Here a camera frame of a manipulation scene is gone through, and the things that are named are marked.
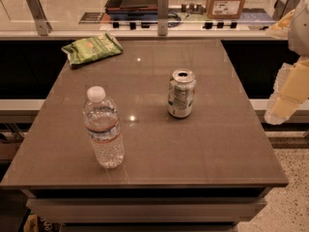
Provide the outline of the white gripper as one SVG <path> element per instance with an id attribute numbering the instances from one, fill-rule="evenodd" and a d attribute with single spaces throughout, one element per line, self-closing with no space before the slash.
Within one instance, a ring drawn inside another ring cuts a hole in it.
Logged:
<path id="1" fill-rule="evenodd" d="M 300 0 L 295 10 L 268 27 L 266 34 L 288 38 L 289 49 L 301 56 L 292 65 L 282 65 L 267 103 L 266 122 L 281 125 L 309 99 L 309 58 L 304 57 L 309 56 L 309 0 Z"/>

